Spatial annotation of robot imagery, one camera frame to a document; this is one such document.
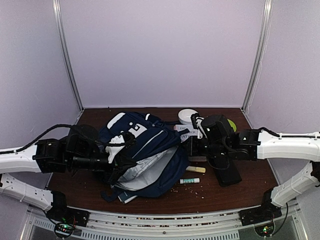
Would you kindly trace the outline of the Designer Fate flower book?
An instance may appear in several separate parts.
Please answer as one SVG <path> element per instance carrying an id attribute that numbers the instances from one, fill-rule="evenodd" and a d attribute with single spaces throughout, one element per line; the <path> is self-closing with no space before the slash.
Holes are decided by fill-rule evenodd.
<path id="1" fill-rule="evenodd" d="M 184 142 L 190 137 L 197 137 L 198 130 L 192 124 L 176 124 L 173 129 L 180 134 L 181 141 Z"/>

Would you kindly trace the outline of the navy blue backpack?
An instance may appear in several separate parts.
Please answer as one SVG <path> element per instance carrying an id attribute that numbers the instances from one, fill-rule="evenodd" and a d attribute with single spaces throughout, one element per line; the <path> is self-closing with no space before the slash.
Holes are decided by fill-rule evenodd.
<path id="1" fill-rule="evenodd" d="M 99 130 L 99 140 L 103 143 L 123 132 L 135 136 L 130 146 L 135 167 L 128 169 L 114 185 L 107 183 L 108 172 L 96 174 L 112 189 L 111 195 L 106 191 L 100 193 L 105 201 L 114 201 L 122 192 L 157 198 L 183 176 L 189 166 L 189 156 L 180 133 L 172 128 L 173 125 L 175 122 L 164 121 L 151 113 L 124 111 Z"/>

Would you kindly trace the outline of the blue Humor book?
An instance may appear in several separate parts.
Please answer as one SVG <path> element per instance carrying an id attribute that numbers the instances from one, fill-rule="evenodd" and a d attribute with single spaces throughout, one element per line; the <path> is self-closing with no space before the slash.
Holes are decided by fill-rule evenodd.
<path id="1" fill-rule="evenodd" d="M 131 202 L 132 200 L 134 200 L 135 198 L 137 198 L 138 196 L 133 193 L 123 191 L 117 197 L 121 203 L 127 204 L 127 203 Z"/>

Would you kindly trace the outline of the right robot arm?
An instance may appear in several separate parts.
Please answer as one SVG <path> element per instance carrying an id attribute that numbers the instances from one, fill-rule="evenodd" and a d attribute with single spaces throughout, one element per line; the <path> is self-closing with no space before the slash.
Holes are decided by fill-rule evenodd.
<path id="1" fill-rule="evenodd" d="M 220 115 L 201 117 L 197 112 L 186 118 L 197 130 L 186 147 L 191 157 L 206 157 L 222 187 L 241 181 L 236 160 L 265 159 L 307 160 L 305 167 L 285 183 L 267 190 L 261 205 L 241 210 L 243 226 L 271 221 L 282 215 L 281 208 L 312 187 L 320 186 L 320 134 L 276 133 L 265 127 L 235 133 L 227 118 Z"/>

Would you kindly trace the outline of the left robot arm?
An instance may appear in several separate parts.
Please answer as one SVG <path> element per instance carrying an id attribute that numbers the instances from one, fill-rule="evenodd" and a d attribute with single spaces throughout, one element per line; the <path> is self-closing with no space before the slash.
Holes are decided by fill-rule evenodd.
<path id="1" fill-rule="evenodd" d="M 76 215 L 62 192 L 38 189 L 14 179 L 10 173 L 86 170 L 114 174 L 124 166 L 122 151 L 134 143 L 131 132 L 121 132 L 102 142 L 90 125 L 56 124 L 25 146 L 0 151 L 0 191 L 40 208 L 49 219 L 75 222 Z"/>

